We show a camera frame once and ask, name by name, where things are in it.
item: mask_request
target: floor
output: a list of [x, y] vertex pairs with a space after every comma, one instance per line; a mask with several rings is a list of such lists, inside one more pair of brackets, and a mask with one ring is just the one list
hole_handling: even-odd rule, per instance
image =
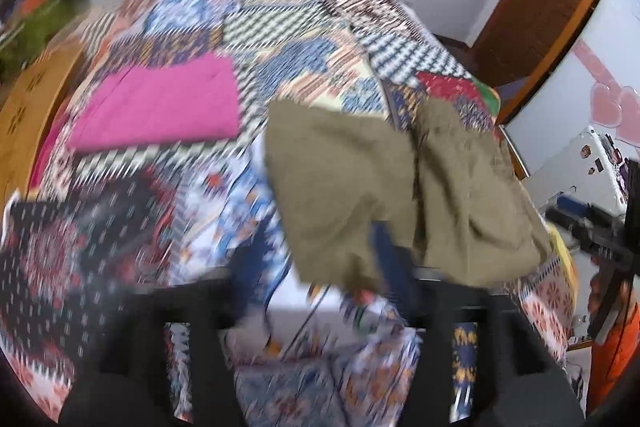
[[444, 47], [449, 51], [451, 55], [456, 57], [456, 60], [462, 64], [465, 69], [473, 76], [478, 76], [478, 64], [476, 63], [469, 46], [464, 42], [457, 41], [456, 39], [449, 39], [441, 35], [436, 35], [436, 38], [444, 44]]

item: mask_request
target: wooden door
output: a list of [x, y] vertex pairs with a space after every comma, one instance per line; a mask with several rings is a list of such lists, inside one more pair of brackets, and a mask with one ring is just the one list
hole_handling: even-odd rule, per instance
[[500, 0], [471, 48], [478, 78], [501, 86], [528, 77], [580, 0]]

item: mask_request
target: wooden furniture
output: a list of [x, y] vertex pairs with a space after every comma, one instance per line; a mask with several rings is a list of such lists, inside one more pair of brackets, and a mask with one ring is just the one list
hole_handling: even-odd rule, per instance
[[520, 181], [522, 181], [524, 178], [528, 178], [529, 171], [527, 171], [527, 168], [524, 166], [524, 163], [520, 159], [520, 155], [518, 155], [518, 151], [513, 145], [513, 142], [511, 142], [509, 135], [505, 132], [504, 127], [501, 125], [497, 125], [495, 127], [495, 134], [500, 142], [507, 142], [509, 155], [511, 156], [511, 164], [513, 165], [513, 172], [516, 174], [516, 178]]
[[76, 68], [82, 46], [73, 42], [23, 71], [0, 112], [0, 200], [17, 188], [26, 194], [38, 148]]
[[553, 43], [545, 57], [536, 66], [525, 84], [520, 88], [516, 96], [509, 100], [498, 114], [497, 123], [507, 124], [517, 114], [522, 106], [536, 93], [545, 80], [549, 77], [560, 60], [574, 44], [580, 31], [589, 20], [598, 0], [580, 0], [569, 22], [566, 24], [560, 36]]
[[496, 87], [532, 77], [581, 4], [582, 0], [500, 0], [471, 48], [478, 78]]

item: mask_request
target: black dotted fabric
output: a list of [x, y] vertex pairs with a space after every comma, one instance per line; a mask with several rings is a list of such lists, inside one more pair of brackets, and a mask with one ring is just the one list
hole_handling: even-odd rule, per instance
[[13, 352], [73, 378], [124, 292], [158, 276], [161, 196], [139, 174], [76, 190], [63, 203], [12, 206], [0, 253], [0, 323]]

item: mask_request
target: yellow fabric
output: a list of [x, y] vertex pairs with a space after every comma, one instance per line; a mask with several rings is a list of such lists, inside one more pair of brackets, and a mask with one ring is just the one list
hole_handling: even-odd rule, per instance
[[553, 245], [554, 252], [558, 254], [558, 257], [562, 262], [562, 268], [564, 269], [564, 273], [566, 274], [567, 281], [574, 293], [574, 302], [577, 302], [580, 283], [578, 282], [578, 272], [575, 269], [574, 260], [572, 259], [568, 248], [564, 244], [560, 232], [558, 232], [556, 227], [554, 227], [553, 225], [549, 223], [547, 223], [546, 225], [549, 231], [549, 236], [551, 237], [551, 244]]

